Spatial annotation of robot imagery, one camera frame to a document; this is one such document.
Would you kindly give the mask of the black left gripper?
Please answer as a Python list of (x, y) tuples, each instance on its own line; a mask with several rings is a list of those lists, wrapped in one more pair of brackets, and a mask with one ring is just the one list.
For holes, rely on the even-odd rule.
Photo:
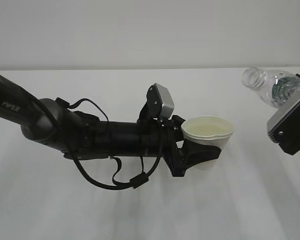
[(222, 152), (218, 146), (193, 141), (184, 141), (180, 149), (177, 142), (184, 140), (180, 129), (185, 121), (179, 115), (173, 115), (171, 119), (160, 117), (154, 121), (157, 149), (154, 169), (163, 158), (173, 177), (184, 177), (189, 168), (216, 160)]

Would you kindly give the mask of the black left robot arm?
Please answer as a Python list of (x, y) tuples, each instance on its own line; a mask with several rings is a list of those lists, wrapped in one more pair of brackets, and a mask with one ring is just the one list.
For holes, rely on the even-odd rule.
[(66, 159), (159, 157), (174, 177), (183, 177), (187, 169), (220, 156), (220, 147), (185, 137), (184, 119), (173, 114), (171, 95), (160, 84), (149, 87), (136, 122), (102, 121), (78, 106), (61, 98), (35, 103), (25, 89), (0, 75), (0, 118), (18, 124), (25, 138), (61, 151)]

